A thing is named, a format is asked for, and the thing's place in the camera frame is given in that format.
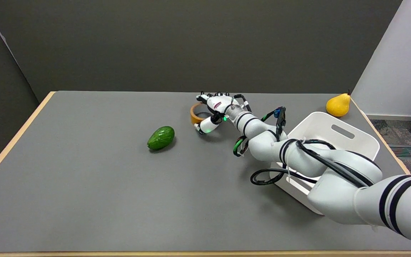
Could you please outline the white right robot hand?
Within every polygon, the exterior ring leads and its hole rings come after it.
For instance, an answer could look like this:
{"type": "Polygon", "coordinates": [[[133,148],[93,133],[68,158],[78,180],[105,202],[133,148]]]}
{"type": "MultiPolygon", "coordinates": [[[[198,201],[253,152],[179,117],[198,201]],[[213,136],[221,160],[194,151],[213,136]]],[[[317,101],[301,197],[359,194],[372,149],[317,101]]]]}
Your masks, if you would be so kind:
{"type": "Polygon", "coordinates": [[[205,94],[202,92],[196,96],[196,99],[205,104],[212,114],[203,121],[194,124],[196,131],[201,135],[210,133],[219,126],[225,117],[228,107],[240,106],[239,102],[227,92],[217,92],[215,94],[205,94]]]}

